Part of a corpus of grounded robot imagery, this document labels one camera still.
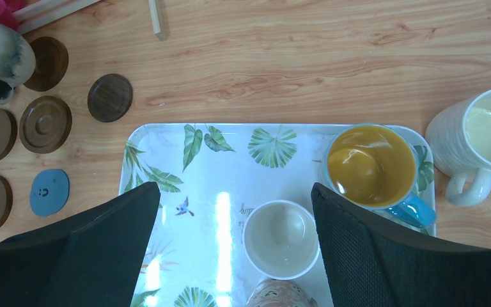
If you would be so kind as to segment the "beige ceramic mug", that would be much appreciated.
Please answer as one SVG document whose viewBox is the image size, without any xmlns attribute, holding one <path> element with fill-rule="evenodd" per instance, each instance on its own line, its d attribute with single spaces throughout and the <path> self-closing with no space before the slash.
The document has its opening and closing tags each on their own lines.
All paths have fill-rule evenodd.
<svg viewBox="0 0 491 307">
<path fill-rule="evenodd" d="M 35 66 L 35 54 L 24 37 L 0 24 L 0 80 L 15 89 L 33 75 Z"/>
</svg>

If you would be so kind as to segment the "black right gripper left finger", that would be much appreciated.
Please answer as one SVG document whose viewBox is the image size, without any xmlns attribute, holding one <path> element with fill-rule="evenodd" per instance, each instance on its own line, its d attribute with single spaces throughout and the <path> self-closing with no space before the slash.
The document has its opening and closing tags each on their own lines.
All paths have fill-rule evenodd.
<svg viewBox="0 0 491 307">
<path fill-rule="evenodd" d="M 0 242 L 0 306 L 128 306 L 159 201 L 147 182 Z"/>
</svg>

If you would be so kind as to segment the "pink ceramic mug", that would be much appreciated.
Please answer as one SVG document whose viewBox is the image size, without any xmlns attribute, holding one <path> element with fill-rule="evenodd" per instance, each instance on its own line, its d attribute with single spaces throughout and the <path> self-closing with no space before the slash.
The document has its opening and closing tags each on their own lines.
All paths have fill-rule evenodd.
<svg viewBox="0 0 491 307">
<path fill-rule="evenodd" d="M 286 280 L 265 279 L 253 290 L 247 307 L 317 307 L 318 303 L 296 283 Z"/>
</svg>

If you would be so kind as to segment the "pale yellow mug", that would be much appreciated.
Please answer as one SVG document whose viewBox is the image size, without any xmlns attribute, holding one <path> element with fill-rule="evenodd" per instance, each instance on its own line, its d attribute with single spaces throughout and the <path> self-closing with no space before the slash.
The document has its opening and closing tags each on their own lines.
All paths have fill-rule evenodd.
<svg viewBox="0 0 491 307">
<path fill-rule="evenodd" d="M 253 267 L 272 279 L 299 278 L 320 256 L 313 215 L 288 200 L 268 201 L 253 209 L 246 219 L 242 242 Z"/>
</svg>

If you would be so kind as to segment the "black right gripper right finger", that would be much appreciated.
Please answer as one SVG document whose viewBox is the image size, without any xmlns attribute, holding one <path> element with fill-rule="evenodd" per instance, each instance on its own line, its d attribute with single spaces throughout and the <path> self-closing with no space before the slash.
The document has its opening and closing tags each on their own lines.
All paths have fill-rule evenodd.
<svg viewBox="0 0 491 307">
<path fill-rule="evenodd" d="M 336 306 L 491 306 L 491 249 L 416 232 L 320 183 L 311 201 Z"/>
</svg>

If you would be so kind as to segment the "blue coaster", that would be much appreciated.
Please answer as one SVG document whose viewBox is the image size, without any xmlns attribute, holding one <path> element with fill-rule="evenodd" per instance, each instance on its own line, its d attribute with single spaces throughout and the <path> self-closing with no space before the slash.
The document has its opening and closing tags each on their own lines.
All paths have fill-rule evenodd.
<svg viewBox="0 0 491 307">
<path fill-rule="evenodd" d="M 69 193 L 70 181 L 62 169 L 41 171 L 31 185 L 31 211 L 40 217 L 55 214 L 64 207 Z"/>
</svg>

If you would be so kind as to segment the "dark wooden coaster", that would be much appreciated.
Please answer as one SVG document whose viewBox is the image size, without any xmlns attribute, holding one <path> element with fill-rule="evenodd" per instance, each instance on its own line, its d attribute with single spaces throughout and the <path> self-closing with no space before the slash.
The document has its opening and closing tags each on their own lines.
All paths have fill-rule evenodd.
<svg viewBox="0 0 491 307">
<path fill-rule="evenodd" d="M 88 109 L 94 119 L 109 123 L 119 120 L 132 104 L 133 88 L 120 74 L 106 74 L 97 79 L 88 93 Z"/>
<path fill-rule="evenodd" d="M 66 141 L 72 128 L 72 113 L 65 101 L 42 96 L 22 114 L 19 136 L 24 147 L 37 154 L 54 152 Z"/>
</svg>

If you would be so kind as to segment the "cream white mug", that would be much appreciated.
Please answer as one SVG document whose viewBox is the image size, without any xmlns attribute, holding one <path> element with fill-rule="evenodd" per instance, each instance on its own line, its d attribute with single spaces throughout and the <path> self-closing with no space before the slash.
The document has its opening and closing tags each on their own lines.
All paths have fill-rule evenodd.
<svg viewBox="0 0 491 307">
<path fill-rule="evenodd" d="M 450 177 L 447 200 L 459 207 L 491 192 L 491 90 L 437 114 L 426 128 L 435 166 Z"/>
</svg>

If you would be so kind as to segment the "ringed brown coaster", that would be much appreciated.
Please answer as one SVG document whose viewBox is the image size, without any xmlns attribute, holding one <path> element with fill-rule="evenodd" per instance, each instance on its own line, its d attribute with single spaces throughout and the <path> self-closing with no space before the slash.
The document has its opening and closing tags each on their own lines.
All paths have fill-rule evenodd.
<svg viewBox="0 0 491 307">
<path fill-rule="evenodd" d="M 35 54 L 35 71 L 24 83 L 30 90 L 44 92 L 55 87 L 64 77 L 69 56 L 65 45 L 59 40 L 42 36 L 30 43 Z"/>
</svg>

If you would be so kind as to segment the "floral white serving tray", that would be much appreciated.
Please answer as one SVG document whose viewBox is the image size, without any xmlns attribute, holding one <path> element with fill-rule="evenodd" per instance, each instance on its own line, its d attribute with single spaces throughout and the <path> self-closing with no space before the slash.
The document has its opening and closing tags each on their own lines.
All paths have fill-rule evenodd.
<svg viewBox="0 0 491 307">
<path fill-rule="evenodd" d="M 132 306 L 245 306 L 265 279 L 242 242 L 272 200 L 311 209 L 343 124 L 152 123 L 128 138 L 119 192 L 156 182 L 158 214 Z"/>
</svg>

